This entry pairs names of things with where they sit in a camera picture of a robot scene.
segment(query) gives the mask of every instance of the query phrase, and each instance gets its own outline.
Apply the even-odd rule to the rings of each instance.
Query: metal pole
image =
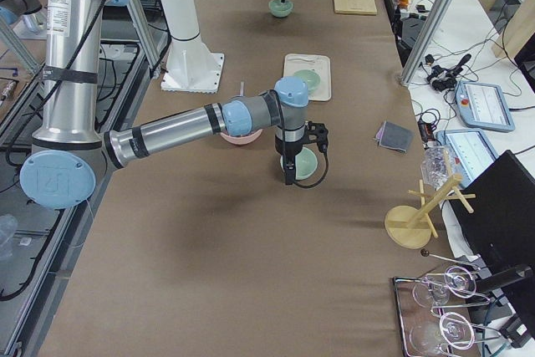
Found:
[[[24,43],[13,32],[11,27],[0,18],[0,39],[8,46],[8,48],[17,55],[18,59],[23,64],[24,68],[32,75],[39,71],[40,63],[34,58],[29,50],[24,46]]]
[[[157,77],[160,75],[160,69],[159,66],[157,66],[160,55],[158,54],[154,39],[150,33],[149,23],[147,22],[141,1],[129,0],[127,8],[130,12],[130,17],[132,18],[132,23],[134,23],[135,30],[140,37],[141,47],[145,51],[145,55],[149,60],[150,68],[155,71],[154,76]]]
[[[407,63],[401,72],[400,82],[405,87],[409,86],[416,70],[420,66],[420,62],[423,59],[424,53],[429,47],[435,31],[441,25],[441,21],[446,14],[447,9],[450,7],[452,0],[436,0],[429,17],[425,21],[424,27],[418,35],[414,48],[410,51],[410,56],[407,59]]]

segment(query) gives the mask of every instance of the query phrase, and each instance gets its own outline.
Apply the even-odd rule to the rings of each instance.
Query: wooden cutting board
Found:
[[[334,12],[337,14],[377,14],[375,0],[334,0]]]

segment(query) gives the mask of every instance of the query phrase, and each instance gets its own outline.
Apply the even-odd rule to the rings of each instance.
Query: label sticker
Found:
[[[70,0],[48,0],[47,35],[68,37],[70,31]]]

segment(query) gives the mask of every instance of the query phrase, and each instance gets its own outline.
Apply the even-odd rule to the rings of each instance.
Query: light green bowl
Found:
[[[319,81],[321,78],[319,78],[318,73],[316,73],[313,70],[299,70],[293,73],[295,77],[299,77],[301,80],[303,80],[308,87],[308,93],[312,94],[316,89],[319,87]]]
[[[281,0],[272,0],[269,2],[269,10],[271,14],[277,18],[287,17],[293,10],[293,3],[291,0],[281,2]]]
[[[283,157],[281,156],[281,167],[283,167]],[[295,156],[295,178],[296,180],[308,179],[318,169],[318,158],[309,148],[303,150]]]

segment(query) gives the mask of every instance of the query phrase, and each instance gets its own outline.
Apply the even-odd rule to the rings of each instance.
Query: white tray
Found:
[[[318,89],[308,100],[327,101],[331,99],[331,60],[319,54],[287,54],[284,58],[284,77],[299,70],[313,70],[321,78]]]

